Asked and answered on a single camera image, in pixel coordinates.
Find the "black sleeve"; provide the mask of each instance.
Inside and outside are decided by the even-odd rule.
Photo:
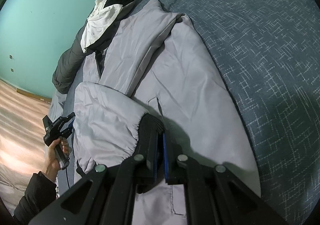
[[[19,225],[28,225],[30,220],[56,199],[56,184],[42,172],[34,173],[24,196],[14,210],[13,218]]]

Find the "teal wall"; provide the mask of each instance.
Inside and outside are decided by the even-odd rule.
[[[94,1],[7,0],[0,11],[0,79],[52,97],[58,59],[72,45]]]

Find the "metal screw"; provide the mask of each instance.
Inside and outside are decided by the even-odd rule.
[[[95,168],[96,172],[103,172],[106,169],[105,165],[97,165]]]
[[[223,165],[216,165],[216,171],[217,172],[225,172],[226,168]]]
[[[181,161],[181,162],[185,162],[188,160],[188,157],[186,155],[178,155],[178,160]]]
[[[144,159],[144,156],[141,154],[137,154],[133,157],[133,159],[136,161],[142,161]]]

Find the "hand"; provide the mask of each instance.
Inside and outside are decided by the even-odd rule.
[[[62,151],[67,156],[69,156],[71,152],[71,148],[69,147],[68,141],[63,137],[54,140],[48,147],[48,155],[44,161],[44,167],[42,168],[41,172],[52,182],[55,182],[58,171],[61,169],[54,151],[54,148],[59,143],[60,147],[62,148]]]

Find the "person's arm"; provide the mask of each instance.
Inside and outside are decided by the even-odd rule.
[[[53,141],[48,147],[44,167],[30,179],[24,196],[14,210],[13,218],[19,225],[27,225],[40,211],[56,199],[55,180],[60,170],[54,148],[60,143],[60,138]],[[68,141],[62,140],[63,152],[69,154]]]

